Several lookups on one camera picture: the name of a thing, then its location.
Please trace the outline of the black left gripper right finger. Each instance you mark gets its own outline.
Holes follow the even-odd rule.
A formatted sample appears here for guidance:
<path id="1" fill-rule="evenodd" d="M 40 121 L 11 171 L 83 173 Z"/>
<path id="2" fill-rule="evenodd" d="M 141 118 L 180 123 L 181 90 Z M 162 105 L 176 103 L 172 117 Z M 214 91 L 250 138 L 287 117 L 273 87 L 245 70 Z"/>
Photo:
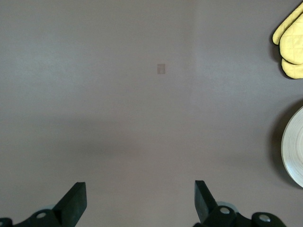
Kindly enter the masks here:
<path id="1" fill-rule="evenodd" d="M 196 227 L 284 227 L 277 216 L 256 212 L 251 218 L 240 214 L 238 209 L 227 202 L 216 201 L 202 180 L 195 181 L 195 209 L 200 222 Z"/>

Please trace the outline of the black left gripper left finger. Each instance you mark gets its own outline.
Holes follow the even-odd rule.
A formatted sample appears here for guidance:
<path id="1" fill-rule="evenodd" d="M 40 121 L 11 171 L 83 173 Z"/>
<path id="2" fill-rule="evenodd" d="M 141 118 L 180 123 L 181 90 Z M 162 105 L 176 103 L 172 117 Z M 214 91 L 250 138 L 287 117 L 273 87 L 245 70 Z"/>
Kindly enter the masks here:
<path id="1" fill-rule="evenodd" d="M 1 218 L 0 225 L 2 227 L 74 227 L 86 208 L 86 183 L 77 182 L 52 209 L 39 210 L 17 224 L 13 224 L 10 218 Z"/>

